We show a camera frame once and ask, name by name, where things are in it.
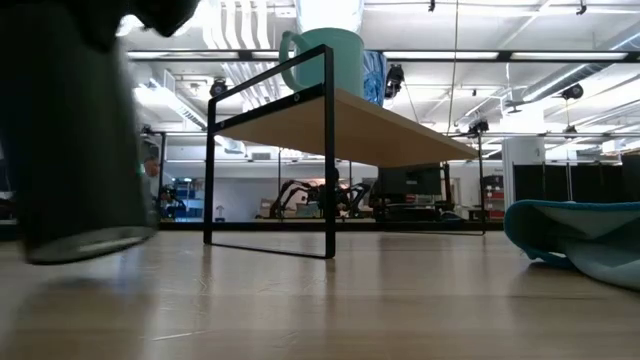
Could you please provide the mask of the dark grey tall cup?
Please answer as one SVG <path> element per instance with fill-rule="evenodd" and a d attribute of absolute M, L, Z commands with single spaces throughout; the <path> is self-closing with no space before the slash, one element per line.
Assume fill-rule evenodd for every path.
<path fill-rule="evenodd" d="M 155 233 L 119 20 L 110 1 L 0 0 L 0 150 L 30 264 Z"/>

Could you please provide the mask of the blue faceted translucent cup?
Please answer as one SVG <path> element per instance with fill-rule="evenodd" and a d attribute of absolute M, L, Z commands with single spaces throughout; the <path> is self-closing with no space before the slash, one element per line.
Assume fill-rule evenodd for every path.
<path fill-rule="evenodd" d="M 384 105 L 387 59 L 378 51 L 364 51 L 364 99 L 378 106 Z"/>

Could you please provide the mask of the person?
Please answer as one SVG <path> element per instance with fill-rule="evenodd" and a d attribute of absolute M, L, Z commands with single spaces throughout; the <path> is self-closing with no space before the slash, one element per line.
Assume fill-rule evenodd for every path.
<path fill-rule="evenodd" d="M 156 156 L 147 157 L 143 163 L 145 173 L 145 183 L 149 191 L 149 196 L 156 202 L 160 187 L 160 166 Z"/>

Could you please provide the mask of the dark background monitor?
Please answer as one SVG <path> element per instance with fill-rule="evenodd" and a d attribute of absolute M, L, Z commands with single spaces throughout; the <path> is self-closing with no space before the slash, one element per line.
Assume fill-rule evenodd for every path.
<path fill-rule="evenodd" d="M 374 190 L 378 195 L 391 197 L 440 196 L 442 194 L 441 181 L 439 164 L 379 168 Z"/>

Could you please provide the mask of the white column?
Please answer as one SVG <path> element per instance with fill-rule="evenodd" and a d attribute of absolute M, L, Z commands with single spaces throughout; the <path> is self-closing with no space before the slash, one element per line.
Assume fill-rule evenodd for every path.
<path fill-rule="evenodd" d="M 502 142 L 505 208 L 513 203 L 543 198 L 544 139 L 514 137 Z"/>

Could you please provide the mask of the black partition panels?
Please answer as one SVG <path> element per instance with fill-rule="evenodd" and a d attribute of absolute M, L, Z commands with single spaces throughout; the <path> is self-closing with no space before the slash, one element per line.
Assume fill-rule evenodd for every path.
<path fill-rule="evenodd" d="M 640 202 L 640 160 L 605 162 L 545 162 L 545 201 L 578 203 Z"/>

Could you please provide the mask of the teal cloth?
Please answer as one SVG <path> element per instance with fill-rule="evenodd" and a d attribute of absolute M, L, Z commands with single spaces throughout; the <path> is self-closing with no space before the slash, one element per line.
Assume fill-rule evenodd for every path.
<path fill-rule="evenodd" d="M 531 260 L 640 292 L 640 202 L 521 200 L 504 232 Z"/>

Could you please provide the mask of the wooden shelf black metal frame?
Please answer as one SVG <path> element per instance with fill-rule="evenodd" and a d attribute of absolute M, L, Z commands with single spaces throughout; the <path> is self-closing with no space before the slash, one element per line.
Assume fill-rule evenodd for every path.
<path fill-rule="evenodd" d="M 318 84 L 224 121 L 216 119 L 217 105 L 227 98 L 315 58 L 323 62 Z M 374 105 L 335 85 L 334 52 L 316 46 L 292 59 L 212 97 L 208 102 L 203 242 L 213 245 L 215 138 L 299 150 L 324 158 L 326 223 L 321 258 L 336 255 L 334 172 L 337 160 L 376 167 L 404 167 L 450 160 L 469 160 L 479 152 L 392 111 Z"/>

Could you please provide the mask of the black table edge rail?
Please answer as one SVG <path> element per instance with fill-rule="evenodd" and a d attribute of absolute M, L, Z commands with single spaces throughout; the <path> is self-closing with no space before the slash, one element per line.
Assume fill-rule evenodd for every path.
<path fill-rule="evenodd" d="M 308 222 L 214 222 L 211 231 L 219 232 L 324 232 L 326 223 L 318 219 Z M 200 222 L 161 222 L 161 231 L 206 231 L 204 223 Z M 504 226 L 498 222 L 366 222 L 346 221 L 336 222 L 336 232 L 477 232 L 503 231 Z"/>

